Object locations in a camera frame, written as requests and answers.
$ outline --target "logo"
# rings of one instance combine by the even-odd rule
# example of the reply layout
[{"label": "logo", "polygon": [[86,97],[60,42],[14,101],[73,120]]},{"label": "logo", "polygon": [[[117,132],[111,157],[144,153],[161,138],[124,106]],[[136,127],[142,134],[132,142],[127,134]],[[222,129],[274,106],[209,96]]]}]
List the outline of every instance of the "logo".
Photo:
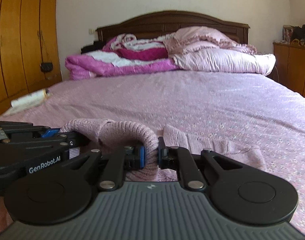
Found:
[{"label": "logo", "polygon": [[150,184],[147,186],[148,189],[154,189],[156,187],[156,185]]},{"label": "logo", "polygon": [[44,168],[47,168],[50,165],[53,165],[53,164],[55,164],[56,162],[59,162],[59,161],[60,161],[60,155],[56,159],[53,158],[52,160],[41,163],[40,165],[38,165],[36,167],[30,167],[29,168],[29,173],[32,174],[36,171],[40,171],[40,170],[42,170]]}]

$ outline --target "wall outlet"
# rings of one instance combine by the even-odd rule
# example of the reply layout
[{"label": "wall outlet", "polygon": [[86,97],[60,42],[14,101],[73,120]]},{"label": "wall outlet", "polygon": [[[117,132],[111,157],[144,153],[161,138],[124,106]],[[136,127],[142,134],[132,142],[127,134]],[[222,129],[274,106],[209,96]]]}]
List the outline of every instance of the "wall outlet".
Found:
[{"label": "wall outlet", "polygon": [[94,34],[95,32],[96,32],[95,29],[89,29],[89,35],[92,35],[92,34]]}]

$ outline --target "gray ribbed surface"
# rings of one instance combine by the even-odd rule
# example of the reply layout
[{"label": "gray ribbed surface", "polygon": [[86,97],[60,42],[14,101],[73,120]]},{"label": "gray ribbed surface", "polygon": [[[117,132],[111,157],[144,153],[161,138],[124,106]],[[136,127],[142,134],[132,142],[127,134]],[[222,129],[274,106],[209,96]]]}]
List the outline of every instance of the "gray ribbed surface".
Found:
[{"label": "gray ribbed surface", "polygon": [[[153,189],[147,186],[154,184]],[[92,208],[67,223],[36,227],[15,222],[0,240],[305,239],[288,223],[252,228],[218,214],[201,193],[178,182],[125,182],[98,195]]]}]

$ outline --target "wardrobe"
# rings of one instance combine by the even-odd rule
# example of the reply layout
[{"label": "wardrobe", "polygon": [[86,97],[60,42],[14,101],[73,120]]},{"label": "wardrobe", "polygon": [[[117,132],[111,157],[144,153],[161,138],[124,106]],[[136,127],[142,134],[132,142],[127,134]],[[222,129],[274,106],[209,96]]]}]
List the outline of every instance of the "wardrobe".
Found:
[{"label": "wardrobe", "polygon": [[[52,63],[49,72],[41,63]],[[10,101],[62,81],[56,0],[0,0],[0,114]]]}]

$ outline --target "black circular housing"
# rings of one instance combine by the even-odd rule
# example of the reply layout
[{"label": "black circular housing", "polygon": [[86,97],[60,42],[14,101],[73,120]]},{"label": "black circular housing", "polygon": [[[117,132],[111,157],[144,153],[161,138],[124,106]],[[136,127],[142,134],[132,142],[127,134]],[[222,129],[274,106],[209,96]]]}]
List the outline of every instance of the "black circular housing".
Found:
[{"label": "black circular housing", "polygon": [[298,204],[289,182],[251,167],[223,172],[210,198],[227,217],[257,226],[289,221]]},{"label": "black circular housing", "polygon": [[52,167],[11,184],[5,192],[10,216],[25,224],[51,225],[80,214],[91,200],[91,187],[78,171]]}]

